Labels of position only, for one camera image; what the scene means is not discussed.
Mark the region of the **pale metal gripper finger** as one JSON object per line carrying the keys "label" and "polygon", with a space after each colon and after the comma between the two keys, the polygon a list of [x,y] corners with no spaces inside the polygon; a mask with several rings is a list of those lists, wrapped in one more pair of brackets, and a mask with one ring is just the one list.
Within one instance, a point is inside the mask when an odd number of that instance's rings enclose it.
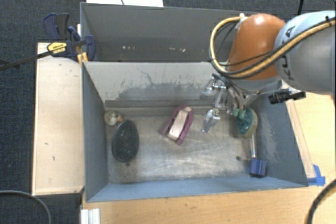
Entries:
{"label": "pale metal gripper finger", "polygon": [[225,84],[220,80],[210,80],[201,93],[201,98],[214,98],[221,91],[226,91]]}
{"label": "pale metal gripper finger", "polygon": [[206,112],[201,131],[205,133],[209,132],[209,130],[214,127],[220,119],[219,110],[210,109]]}

